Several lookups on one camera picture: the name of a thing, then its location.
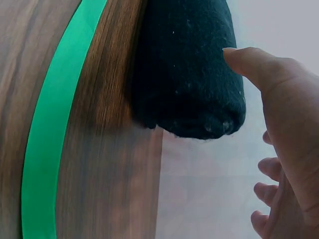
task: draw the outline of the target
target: wooden surface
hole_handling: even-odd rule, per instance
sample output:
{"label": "wooden surface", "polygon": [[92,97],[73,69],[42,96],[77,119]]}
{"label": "wooden surface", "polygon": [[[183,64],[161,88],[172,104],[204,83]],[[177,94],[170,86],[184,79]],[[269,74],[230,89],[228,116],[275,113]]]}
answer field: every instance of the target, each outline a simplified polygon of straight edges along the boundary
{"label": "wooden surface", "polygon": [[[46,71],[79,0],[0,0],[0,238],[21,238],[24,152]],[[64,142],[59,239],[155,237],[162,131],[135,125],[124,96],[142,0],[109,0]]]}

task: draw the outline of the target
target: dark green fabric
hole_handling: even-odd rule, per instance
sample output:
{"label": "dark green fabric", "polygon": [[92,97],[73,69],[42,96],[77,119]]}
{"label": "dark green fabric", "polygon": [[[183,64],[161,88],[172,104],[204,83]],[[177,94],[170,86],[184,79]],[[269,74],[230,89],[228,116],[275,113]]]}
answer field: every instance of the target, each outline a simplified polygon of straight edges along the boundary
{"label": "dark green fabric", "polygon": [[132,82],[136,118],[180,137],[236,132],[246,113],[243,81],[224,47],[236,47],[225,0],[149,0]]}

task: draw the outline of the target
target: hand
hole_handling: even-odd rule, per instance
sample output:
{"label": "hand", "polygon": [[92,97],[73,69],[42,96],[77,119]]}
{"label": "hand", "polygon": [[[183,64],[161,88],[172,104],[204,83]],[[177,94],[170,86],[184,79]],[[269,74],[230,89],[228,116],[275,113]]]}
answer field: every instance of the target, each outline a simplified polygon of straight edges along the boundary
{"label": "hand", "polygon": [[258,165],[279,186],[256,184],[271,212],[252,214],[255,231],[265,239],[319,238],[319,77],[257,48],[226,48],[224,58],[261,91],[263,138],[278,156]]}

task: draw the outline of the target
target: green tape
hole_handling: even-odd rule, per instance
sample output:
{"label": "green tape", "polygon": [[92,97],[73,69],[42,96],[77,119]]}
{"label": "green tape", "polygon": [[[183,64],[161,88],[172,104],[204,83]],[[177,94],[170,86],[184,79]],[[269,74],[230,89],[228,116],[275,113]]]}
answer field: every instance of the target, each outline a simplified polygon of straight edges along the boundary
{"label": "green tape", "polygon": [[59,166],[72,101],[107,0],[82,0],[53,56],[37,101],[21,189],[24,239],[56,239]]}

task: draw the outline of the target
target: fingernail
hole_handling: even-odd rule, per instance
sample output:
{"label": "fingernail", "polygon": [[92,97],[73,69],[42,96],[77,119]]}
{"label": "fingernail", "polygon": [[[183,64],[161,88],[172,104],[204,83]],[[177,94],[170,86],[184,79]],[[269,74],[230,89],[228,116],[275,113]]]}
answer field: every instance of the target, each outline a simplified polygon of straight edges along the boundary
{"label": "fingernail", "polygon": [[226,52],[226,53],[230,53],[230,52],[233,52],[233,51],[236,51],[238,50],[237,48],[234,48],[234,47],[225,47],[223,48],[223,51]]}

